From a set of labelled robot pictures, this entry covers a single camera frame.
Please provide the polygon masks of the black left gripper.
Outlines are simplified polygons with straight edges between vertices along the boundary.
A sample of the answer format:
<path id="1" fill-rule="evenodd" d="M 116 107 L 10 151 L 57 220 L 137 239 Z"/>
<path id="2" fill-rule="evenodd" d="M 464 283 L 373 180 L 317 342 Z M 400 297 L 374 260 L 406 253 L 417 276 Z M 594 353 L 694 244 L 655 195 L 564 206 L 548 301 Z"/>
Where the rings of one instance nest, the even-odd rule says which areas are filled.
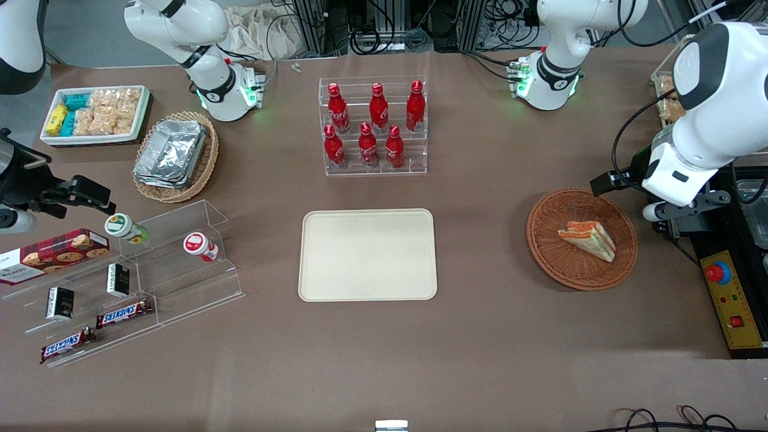
<path id="1" fill-rule="evenodd" d="M 646 177 L 650 164 L 650 155 L 650 147 L 644 147 L 633 155 L 630 165 L 625 169 L 609 170 L 609 172 L 604 172 L 604 174 L 593 178 L 590 181 L 590 189 L 592 189 L 593 196 L 599 197 L 606 193 L 627 188 L 647 193 L 648 190 L 642 187 L 642 181 Z"/>

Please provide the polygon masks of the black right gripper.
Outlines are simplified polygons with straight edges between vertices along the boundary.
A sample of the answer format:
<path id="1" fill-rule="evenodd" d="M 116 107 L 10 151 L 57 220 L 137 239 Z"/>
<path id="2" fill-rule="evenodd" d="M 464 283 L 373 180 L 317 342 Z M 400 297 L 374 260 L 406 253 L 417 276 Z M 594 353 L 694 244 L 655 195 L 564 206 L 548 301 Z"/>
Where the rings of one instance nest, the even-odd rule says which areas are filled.
<path id="1" fill-rule="evenodd" d="M 18 211 L 65 211 L 66 207 L 54 200 L 46 202 L 47 192 L 56 192 L 62 181 L 50 171 L 49 158 L 30 152 L 29 148 L 10 139 L 10 131 L 2 128 L 2 204 Z M 70 202 L 112 215 L 117 205 L 110 201 L 112 190 L 86 178 L 74 176 L 70 180 Z"/>

